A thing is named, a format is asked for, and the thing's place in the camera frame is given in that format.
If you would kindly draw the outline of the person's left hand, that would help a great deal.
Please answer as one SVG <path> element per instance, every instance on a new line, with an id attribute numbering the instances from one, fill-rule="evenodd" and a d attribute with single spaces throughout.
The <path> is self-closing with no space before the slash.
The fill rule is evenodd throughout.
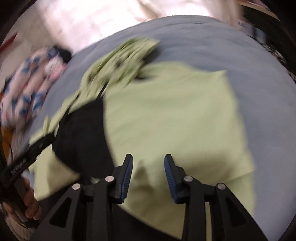
<path id="1" fill-rule="evenodd" d="M 34 197 L 34 190 L 31 187 L 31 184 L 29 180 L 23 178 L 23 184 L 25 185 L 25 193 L 23 195 L 23 202 L 26 206 L 26 217 L 28 219 L 34 219 L 34 220 L 40 220 L 42 216 L 42 209 L 39 205 L 39 202 Z M 20 220 L 19 216 L 17 215 L 15 209 L 10 204 L 7 204 L 5 202 L 2 203 L 2 207 L 4 210 L 8 213 L 8 216 L 14 220 L 15 222 L 19 224 L 23 224 L 23 222 Z"/>

